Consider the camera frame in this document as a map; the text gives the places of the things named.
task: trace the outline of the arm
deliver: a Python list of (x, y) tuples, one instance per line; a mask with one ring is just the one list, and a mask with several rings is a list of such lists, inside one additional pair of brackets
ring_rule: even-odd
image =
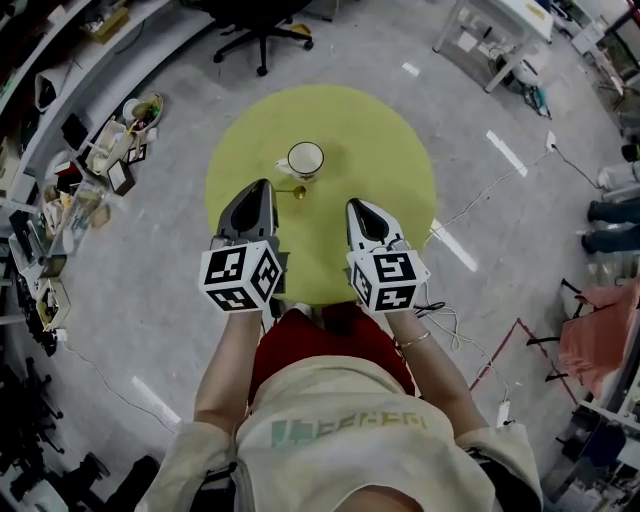
[(229, 315), (220, 345), (200, 382), (194, 421), (232, 434), (244, 418), (261, 320), (261, 311)]
[[(400, 345), (428, 332), (412, 311), (386, 316)], [(423, 398), (446, 414), (455, 437), (488, 426), (473, 403), (464, 377), (431, 334), (404, 348), (402, 353)]]

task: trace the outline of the shelf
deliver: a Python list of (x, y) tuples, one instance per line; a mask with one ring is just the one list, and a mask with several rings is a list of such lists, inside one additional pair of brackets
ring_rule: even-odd
[(76, 156), (84, 152), (86, 141), (95, 138), (114, 110), (149, 73), (212, 23), (213, 18), (206, 13), (194, 9), (178, 9), (175, 15), (163, 17), (154, 22), (152, 27), (145, 27), (146, 33), (141, 35), (140, 40), (116, 56), (103, 70), (107, 78), (100, 82), (96, 95), (84, 109), (92, 127)]
[(7, 91), (2, 96), (0, 96), (0, 115), (2, 115), (2, 112), (9, 103), (11, 96), (18, 89), (18, 86), (20, 85), (24, 77), (27, 76), (36, 60), (38, 60), (38, 57), (42, 55), (42, 52), (44, 52), (51, 41), (53, 41), (54, 38), (60, 32), (62, 32), (62, 29), (66, 27), (69, 22), (71, 22), (78, 14), (80, 14), (80, 11), (87, 7), (91, 2), (92, 0), (72, 0), (67, 5), (63, 6), (66, 9), (67, 14), (65, 14), (65, 16), (58, 23), (51, 26), (49, 32), (46, 33), (46, 35), (38, 43), (38, 46), (36, 46), (36, 49), (33, 50), (24, 64), (20, 66), (20, 69), (11, 80), (11, 85), (9, 86)]
[(63, 118), (70, 113), (72, 103), (79, 94), (82, 93), (83, 87), (86, 87), (90, 81), (100, 72), (100, 70), (108, 64), (107, 57), (117, 50), (118, 45), (129, 36), (134, 30), (139, 29), (144, 20), (154, 15), (163, 7), (167, 6), (173, 0), (138, 0), (129, 6), (129, 22), (124, 25), (106, 44), (98, 44), (87, 41), (79, 52), (76, 53), (74, 63), (67, 75), (62, 90), (58, 98), (51, 104), (49, 109), (40, 117), (38, 130), (32, 137), (27, 149), (20, 160), (20, 167), (16, 173), (16, 177), (11, 184), (7, 197), (12, 198), (17, 182), (20, 181), (22, 173), (29, 167), (31, 160), (40, 144), (43, 142), (45, 135), (54, 122), (62, 125)]

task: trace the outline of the red shorts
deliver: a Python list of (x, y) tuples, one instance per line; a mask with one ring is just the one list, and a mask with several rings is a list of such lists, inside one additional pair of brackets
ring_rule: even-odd
[(265, 380), (292, 363), (314, 356), (351, 356), (377, 364), (415, 396), (411, 374), (378, 324), (353, 303), (322, 310), (325, 328), (297, 309), (288, 311), (262, 338), (253, 365), (249, 403)]

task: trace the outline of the white desk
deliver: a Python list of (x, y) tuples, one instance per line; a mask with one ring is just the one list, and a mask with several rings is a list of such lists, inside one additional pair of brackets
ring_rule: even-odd
[(449, 12), (440, 37), (433, 47), (433, 51), (440, 52), (442, 43), (447, 37), (454, 23), (458, 20), (460, 11), (467, 8), (473, 14), (487, 19), (492, 26), (499, 26), (518, 40), (518, 50), (513, 58), (493, 77), (484, 88), (491, 92), (505, 76), (519, 63), (536, 40), (551, 42), (553, 18), (542, 6), (534, 0), (457, 0), (456, 5)]

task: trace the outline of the white mug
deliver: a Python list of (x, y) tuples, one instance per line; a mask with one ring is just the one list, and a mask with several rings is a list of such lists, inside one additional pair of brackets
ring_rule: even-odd
[(308, 182), (318, 177), (323, 163), (324, 153), (317, 144), (299, 142), (289, 150), (287, 158), (276, 162), (276, 169)]

